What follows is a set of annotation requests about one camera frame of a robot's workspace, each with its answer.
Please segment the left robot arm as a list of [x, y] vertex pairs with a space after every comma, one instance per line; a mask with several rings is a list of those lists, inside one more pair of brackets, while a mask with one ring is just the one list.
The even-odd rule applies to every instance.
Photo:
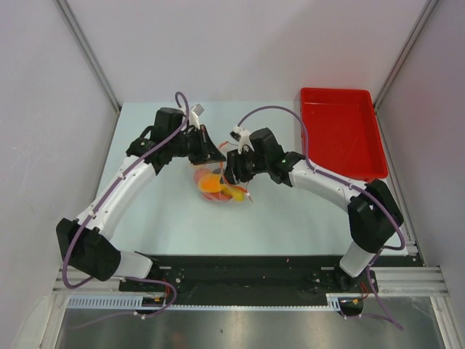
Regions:
[[199, 122], [199, 104], [185, 112], [160, 108], [152, 126], [146, 127], [126, 151], [110, 184], [75, 219], [61, 219], [56, 232], [63, 259], [62, 279], [68, 288], [68, 268], [99, 281], [112, 277], [135, 278], [144, 290], [161, 281], [153, 260], [139, 252], [121, 251], [111, 240], [119, 221], [142, 189], [174, 158], [193, 165], [219, 163], [225, 156], [213, 144], [206, 126]]

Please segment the clear zip top bag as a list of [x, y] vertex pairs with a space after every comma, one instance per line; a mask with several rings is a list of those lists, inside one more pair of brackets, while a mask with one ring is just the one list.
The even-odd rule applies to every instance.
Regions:
[[226, 179], [226, 165], [223, 161], [193, 166], [193, 181], [202, 197], [219, 203], [252, 202], [248, 183], [236, 185]]

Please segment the yellow fake corn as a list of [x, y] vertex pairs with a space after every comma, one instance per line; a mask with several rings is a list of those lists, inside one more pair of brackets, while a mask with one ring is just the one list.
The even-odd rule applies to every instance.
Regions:
[[246, 189], [236, 185], [225, 185], [222, 192], [235, 201], [244, 201], [248, 196], [248, 191]]

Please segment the orange fake mango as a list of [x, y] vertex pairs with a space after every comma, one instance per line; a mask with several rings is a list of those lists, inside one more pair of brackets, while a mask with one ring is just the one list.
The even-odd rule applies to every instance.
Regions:
[[198, 182], [198, 188], [203, 193], [221, 192], [225, 184], [222, 182], [220, 174], [209, 173]]

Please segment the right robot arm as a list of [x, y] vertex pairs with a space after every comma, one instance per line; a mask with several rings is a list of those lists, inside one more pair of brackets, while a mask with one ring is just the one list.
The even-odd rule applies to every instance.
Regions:
[[230, 135], [238, 147], [227, 152], [228, 183], [246, 183], [266, 173], [279, 185], [307, 190], [347, 213], [352, 242], [334, 268], [333, 281], [340, 290], [353, 291], [387, 241], [401, 234], [404, 218], [387, 184], [354, 181], [318, 169], [304, 155], [285, 152], [268, 128], [249, 132], [236, 126]]

